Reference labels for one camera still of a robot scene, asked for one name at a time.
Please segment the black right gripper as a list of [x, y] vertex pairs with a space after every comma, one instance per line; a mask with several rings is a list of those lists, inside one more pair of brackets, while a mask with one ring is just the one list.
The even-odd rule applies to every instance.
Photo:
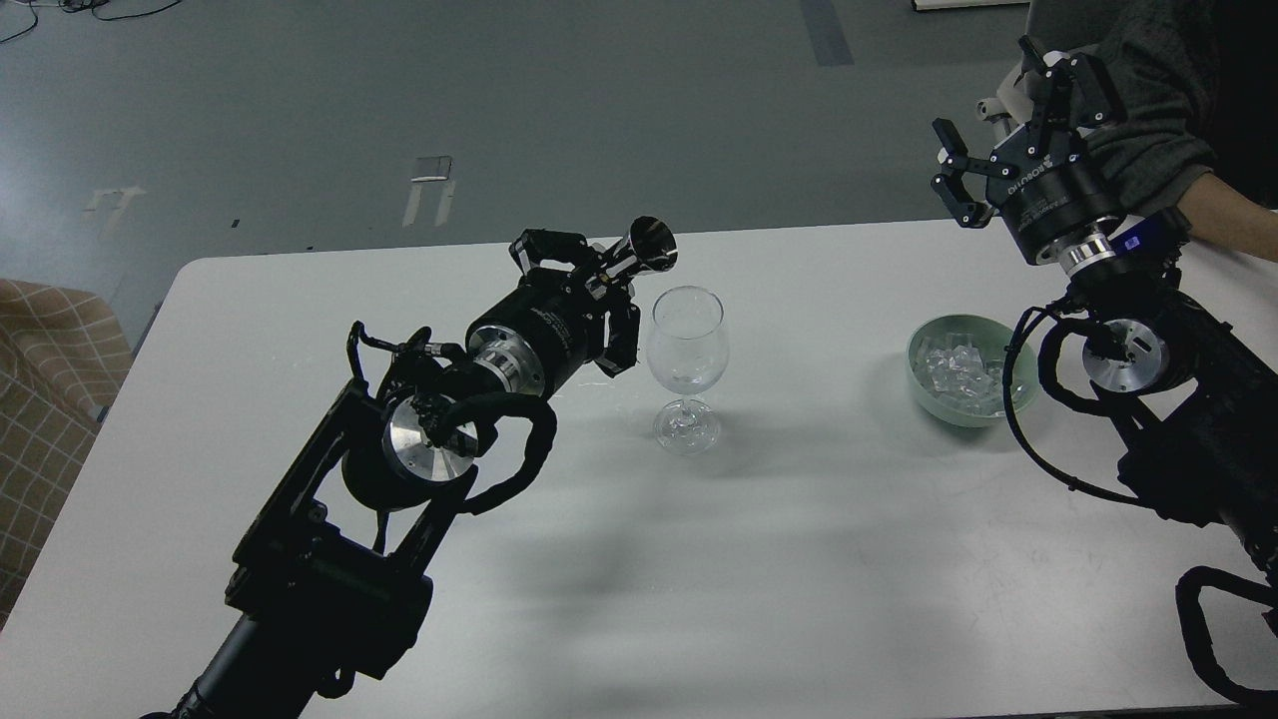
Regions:
[[[1090, 229], [1112, 232], [1126, 218], [1118, 197], [1086, 151], [1100, 129], [1126, 123], [1128, 114], [1105, 64], [1082, 51], [1051, 51], [1030, 34], [1019, 37], [1022, 68], [1039, 77], [1028, 89], [1030, 117], [990, 151], [973, 158], [958, 128], [935, 117], [941, 140], [939, 172], [932, 190], [964, 229], [985, 229], [1003, 218], [1029, 266], [1056, 261], [1062, 243], [1077, 243]], [[999, 165], [1012, 169], [1010, 176]], [[967, 174], [987, 179], [987, 202], [973, 198]]]

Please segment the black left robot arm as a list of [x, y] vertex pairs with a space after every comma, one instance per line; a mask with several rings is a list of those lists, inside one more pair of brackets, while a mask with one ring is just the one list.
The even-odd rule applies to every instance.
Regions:
[[382, 679], [417, 642], [452, 518], [539, 476], [550, 400], [587, 364], [612, 377], [636, 363], [634, 278], [677, 261], [653, 217], [608, 249], [528, 229], [507, 252], [516, 289], [460, 345], [351, 324], [348, 383], [234, 550], [225, 599], [242, 616], [170, 716], [296, 718], [357, 676]]

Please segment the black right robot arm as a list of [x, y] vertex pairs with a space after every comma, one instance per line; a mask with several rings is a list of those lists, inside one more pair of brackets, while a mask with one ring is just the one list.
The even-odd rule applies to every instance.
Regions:
[[1190, 664], [1210, 690], [1255, 711], [1275, 710], [1275, 692], [1232, 681], [1213, 650], [1199, 596], [1205, 587], [1264, 607], [1275, 624], [1275, 372], [1180, 287], [1189, 222], [1160, 209], [1121, 229], [1123, 208], [1089, 158], [1082, 137], [1123, 123], [1126, 111], [1104, 64], [1019, 38], [1022, 66], [1036, 73], [1031, 110], [987, 156], [967, 153], [958, 129], [935, 119], [939, 172], [932, 188], [956, 223], [984, 229], [1003, 218], [1031, 266], [1058, 264], [1062, 299], [1030, 307], [1005, 347], [1012, 372], [1036, 324], [1051, 321], [1036, 351], [1042, 391], [1074, 412], [1108, 419], [1123, 442], [1114, 466], [1127, 494], [1054, 467], [1019, 427], [1008, 373], [1002, 404], [1013, 438], [1068, 490], [1153, 510], [1162, 518], [1229, 527], [1264, 581], [1194, 567], [1176, 584]]

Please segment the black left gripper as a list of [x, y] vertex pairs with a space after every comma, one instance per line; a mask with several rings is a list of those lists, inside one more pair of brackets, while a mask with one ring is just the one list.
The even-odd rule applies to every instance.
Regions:
[[[636, 364], [642, 310], [629, 290], [604, 290], [602, 254], [583, 234], [525, 229], [507, 246], [521, 278], [466, 328], [466, 355], [507, 392], [552, 396], [581, 367], [616, 377]], [[571, 272], [550, 272], [543, 261]]]

